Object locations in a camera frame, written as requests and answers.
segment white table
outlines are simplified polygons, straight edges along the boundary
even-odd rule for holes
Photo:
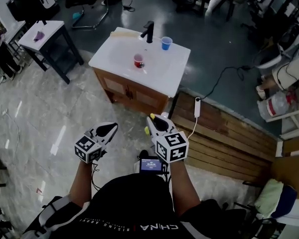
[[[41,31],[44,33],[44,37],[35,42],[33,39],[36,36],[37,32]],[[64,51],[67,52],[69,49],[71,49],[72,53],[74,54],[74,57],[76,60],[74,61],[74,64],[69,68],[60,68],[57,65],[57,61],[54,61],[51,58],[51,55],[48,52],[48,48],[55,42],[55,40],[63,35],[65,38],[68,47]],[[78,50],[74,46],[63,21],[56,21],[56,20],[49,20],[46,22],[46,25],[43,24],[42,21],[39,21],[38,23],[35,23],[25,34],[24,36],[19,40],[18,42],[28,53],[29,55],[34,59],[34,61],[44,70],[46,71],[47,68],[43,64],[41,60],[38,59],[38,57],[35,54],[40,54],[44,57],[44,59],[51,65],[51,67],[60,75],[60,77],[67,83],[70,83],[69,78],[66,76],[66,74],[74,67],[74,65],[79,62],[80,65],[83,65],[84,61],[82,57],[80,56]]]

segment red cup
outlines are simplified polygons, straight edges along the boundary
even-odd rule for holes
[[[141,68],[142,64],[143,64],[143,56],[141,54],[135,54],[134,65],[138,68]]]

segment white cable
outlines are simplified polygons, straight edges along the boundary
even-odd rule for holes
[[[195,122],[195,126],[194,126],[194,129],[193,129],[193,132],[188,136],[187,140],[192,136],[192,134],[194,134],[195,128],[196,128],[196,125],[197,125],[197,120],[198,120],[198,117],[196,117],[196,122]]]
[[[4,116],[4,115],[7,115],[10,118],[10,120],[12,120],[14,122],[14,124],[16,125],[16,128],[17,128],[17,136],[18,136],[18,138],[17,138],[16,147],[15,147],[14,154],[13,154],[13,157],[14,157],[15,154],[16,154],[16,150],[18,149],[18,145],[19,145],[19,127],[18,127],[18,124],[14,121],[14,119],[11,118],[11,116],[8,114],[7,110],[4,110],[2,112],[2,116]]]

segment white sink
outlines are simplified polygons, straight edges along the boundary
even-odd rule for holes
[[[90,60],[89,65],[174,97],[184,73],[190,50],[172,44],[169,50],[161,48],[160,39],[118,27]],[[143,55],[144,67],[134,65],[134,55]]]

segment black faucet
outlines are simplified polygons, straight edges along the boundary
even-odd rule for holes
[[[144,27],[147,29],[141,34],[141,38],[144,38],[146,35],[148,35],[147,43],[152,43],[153,32],[154,32],[154,21],[150,20]]]

